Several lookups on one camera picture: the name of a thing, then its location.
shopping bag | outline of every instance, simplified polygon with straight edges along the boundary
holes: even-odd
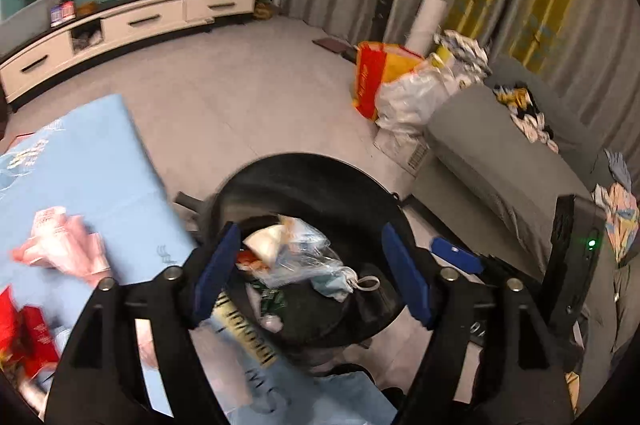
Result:
[[[361,42],[358,44],[356,84],[353,105],[370,120],[378,117],[376,91],[380,84],[393,82],[424,59],[397,44]]]

metal screw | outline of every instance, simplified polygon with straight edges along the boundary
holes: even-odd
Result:
[[[100,282],[98,282],[98,289],[100,291],[109,291],[115,285],[116,281],[113,279],[113,277],[105,277],[104,279],[100,280]]]
[[[182,268],[180,266],[170,266],[164,270],[164,278],[167,280],[176,280],[182,275]]]
[[[511,291],[515,291],[515,292],[524,290],[524,284],[522,283],[522,281],[520,279],[516,279],[515,277],[511,277],[507,281],[507,287]]]
[[[458,277],[460,277],[460,273],[458,273],[458,270],[456,270],[455,268],[450,268],[448,266],[440,270],[440,275],[444,280],[448,280],[449,282],[453,282],[454,280],[457,280]]]

drawer handle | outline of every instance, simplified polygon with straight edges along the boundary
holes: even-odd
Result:
[[[157,13],[157,14],[155,14],[155,15],[151,15],[151,17],[147,17],[147,18],[145,18],[145,19],[132,20],[132,21],[129,23],[129,26],[132,26],[132,27],[133,27],[133,26],[140,26],[140,24],[145,24],[145,23],[147,23],[147,22],[152,22],[152,21],[154,21],[154,20],[158,20],[158,19],[159,19],[159,18],[161,18],[161,17],[162,17],[162,15],[161,15],[161,14],[159,14],[159,13]]]
[[[44,55],[42,58],[38,58],[35,62],[32,62],[28,66],[22,68],[20,72],[28,72],[33,68],[37,68],[39,65],[43,64],[44,61],[47,60],[47,58],[49,58],[49,55]]]
[[[223,2],[222,4],[210,4],[209,9],[217,10],[220,8],[231,8],[236,4],[237,4],[236,2]]]

tile floor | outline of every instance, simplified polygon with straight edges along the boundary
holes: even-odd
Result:
[[[321,30],[274,18],[183,37],[121,56],[57,85],[23,106],[0,142],[33,132],[76,106],[119,93],[132,114],[168,195],[204,197],[259,156],[309,151],[339,158],[391,192],[413,178],[373,145],[376,126],[351,106],[353,65],[311,43]],[[420,246],[433,228],[407,217]],[[406,390],[430,333],[405,310],[374,338],[352,346],[380,387]],[[470,345],[458,398],[468,401],[478,351]]]

plant pot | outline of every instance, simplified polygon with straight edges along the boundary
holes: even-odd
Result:
[[[254,8],[254,19],[269,20],[273,17],[273,8],[271,4],[265,4],[264,2],[258,2]]]

